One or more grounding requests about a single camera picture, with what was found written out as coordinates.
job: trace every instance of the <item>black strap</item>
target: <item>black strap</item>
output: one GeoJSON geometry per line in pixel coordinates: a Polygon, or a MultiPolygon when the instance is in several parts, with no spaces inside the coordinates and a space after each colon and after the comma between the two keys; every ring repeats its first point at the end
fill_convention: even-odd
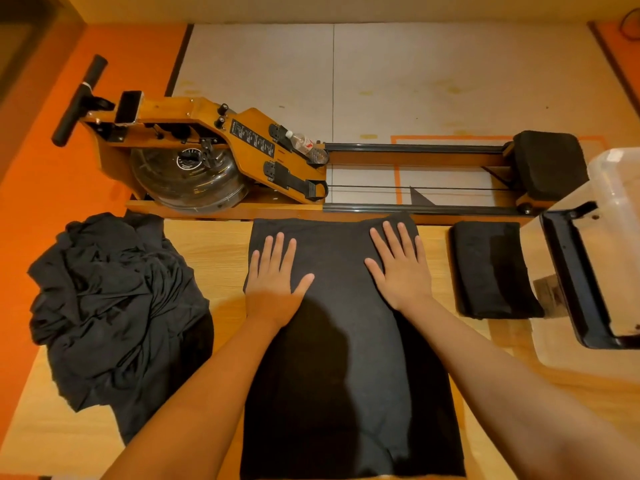
{"type": "Polygon", "coordinates": [[[325,180],[302,180],[292,175],[287,167],[279,162],[265,162],[263,167],[264,174],[270,182],[286,190],[292,188],[305,196],[307,200],[317,201],[324,199],[329,193],[329,186],[325,180]],[[316,186],[322,185],[324,188],[324,196],[316,195],[316,186]]]}

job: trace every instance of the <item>empty water bottle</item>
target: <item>empty water bottle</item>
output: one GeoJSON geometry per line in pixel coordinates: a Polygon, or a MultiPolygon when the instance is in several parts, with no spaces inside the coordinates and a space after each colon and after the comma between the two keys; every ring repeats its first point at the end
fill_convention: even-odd
{"type": "Polygon", "coordinates": [[[301,133],[287,131],[286,137],[291,140],[293,147],[308,158],[311,163],[326,165],[329,163],[329,153],[314,145],[313,141],[301,133]]]}

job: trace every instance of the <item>black floor strip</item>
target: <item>black floor strip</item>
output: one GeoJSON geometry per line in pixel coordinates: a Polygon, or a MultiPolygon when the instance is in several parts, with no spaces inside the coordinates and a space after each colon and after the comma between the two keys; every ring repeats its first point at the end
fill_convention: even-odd
{"type": "Polygon", "coordinates": [[[593,37],[596,39],[596,42],[598,42],[598,45],[600,46],[600,49],[602,50],[602,53],[604,54],[607,62],[611,66],[611,69],[613,70],[614,74],[618,78],[618,81],[622,86],[622,88],[624,89],[625,94],[627,95],[629,102],[631,103],[631,106],[633,106],[633,108],[636,110],[636,114],[640,118],[640,100],[638,100],[638,96],[636,95],[633,88],[631,87],[631,84],[629,84],[629,81],[625,77],[624,72],[622,72],[622,69],[618,64],[618,61],[616,60],[615,56],[609,49],[609,46],[607,45],[607,43],[604,41],[602,34],[600,33],[600,31],[598,30],[598,27],[596,26],[596,22],[589,22],[587,23],[587,26],[589,27],[589,30],[593,34],[593,37]]]}
{"type": "Polygon", "coordinates": [[[166,85],[166,91],[164,92],[164,97],[173,96],[175,83],[178,80],[178,76],[180,75],[180,69],[182,68],[182,61],[184,60],[184,55],[187,53],[187,47],[189,46],[189,40],[191,40],[192,33],[193,33],[193,23],[190,23],[187,25],[187,30],[184,31],[184,37],[182,38],[182,43],[180,44],[180,50],[178,51],[178,56],[175,58],[175,63],[173,64],[173,70],[171,71],[171,77],[169,78],[169,83],[166,85]]]}

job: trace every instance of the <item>beige wall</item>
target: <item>beige wall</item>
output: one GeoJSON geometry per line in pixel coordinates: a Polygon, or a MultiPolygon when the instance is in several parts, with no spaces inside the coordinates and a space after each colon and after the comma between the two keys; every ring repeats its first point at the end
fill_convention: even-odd
{"type": "Polygon", "coordinates": [[[341,23],[619,18],[640,0],[70,0],[87,23],[341,23]]]}

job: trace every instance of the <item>finger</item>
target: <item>finger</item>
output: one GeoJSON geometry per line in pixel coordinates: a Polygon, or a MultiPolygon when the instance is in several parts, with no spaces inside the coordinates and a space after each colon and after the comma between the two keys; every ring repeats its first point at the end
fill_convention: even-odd
{"type": "Polygon", "coordinates": [[[282,260],[282,266],[280,267],[281,273],[287,273],[291,276],[291,268],[293,267],[293,258],[296,256],[296,240],[292,239],[289,241],[289,245],[287,246],[287,252],[284,254],[284,259],[282,260]]]}
{"type": "Polygon", "coordinates": [[[385,230],[385,235],[387,236],[387,242],[389,243],[391,252],[394,254],[394,258],[396,259],[403,258],[404,251],[402,250],[400,241],[398,241],[398,238],[396,237],[396,233],[394,232],[394,228],[391,226],[391,223],[389,221],[384,221],[382,223],[382,229],[385,230]]]}
{"type": "Polygon", "coordinates": [[[314,279],[316,279],[315,274],[304,275],[300,280],[300,284],[298,284],[296,290],[293,291],[293,294],[302,299],[305,293],[309,290],[309,286],[311,286],[311,283],[314,282],[314,279]]]}
{"type": "Polygon", "coordinates": [[[380,269],[380,266],[378,265],[378,263],[371,258],[366,258],[364,260],[364,265],[367,267],[367,269],[373,276],[373,281],[376,282],[376,286],[380,288],[380,286],[382,286],[385,282],[385,274],[380,269]]]}
{"type": "Polygon", "coordinates": [[[251,254],[251,261],[249,262],[249,279],[248,283],[251,283],[258,277],[258,261],[260,260],[260,251],[255,250],[251,254]]]}
{"type": "Polygon", "coordinates": [[[400,222],[400,224],[398,224],[398,234],[400,234],[400,241],[402,242],[404,255],[412,261],[415,261],[416,259],[415,251],[413,250],[413,243],[411,242],[411,237],[409,237],[409,232],[407,231],[404,222],[400,222]]]}
{"type": "Polygon", "coordinates": [[[276,234],[276,242],[273,245],[273,254],[269,263],[269,271],[277,273],[280,270],[280,261],[282,260],[282,245],[284,244],[284,234],[279,232],[276,234]]]}
{"type": "Polygon", "coordinates": [[[420,264],[427,264],[427,256],[424,253],[424,245],[422,244],[422,240],[420,236],[415,236],[415,252],[418,254],[418,262],[420,264]]]}
{"type": "Polygon", "coordinates": [[[264,240],[264,249],[262,250],[262,258],[260,259],[259,273],[266,273],[269,270],[269,263],[271,261],[271,247],[273,245],[273,236],[268,235],[264,240]]]}
{"type": "Polygon", "coordinates": [[[378,250],[378,254],[380,254],[380,257],[382,258],[382,263],[385,266],[387,266],[391,261],[393,261],[394,259],[393,254],[391,254],[391,251],[389,251],[389,248],[387,247],[386,243],[382,240],[377,230],[375,230],[372,227],[371,230],[369,231],[369,234],[371,234],[371,240],[373,241],[374,246],[378,250]]]}

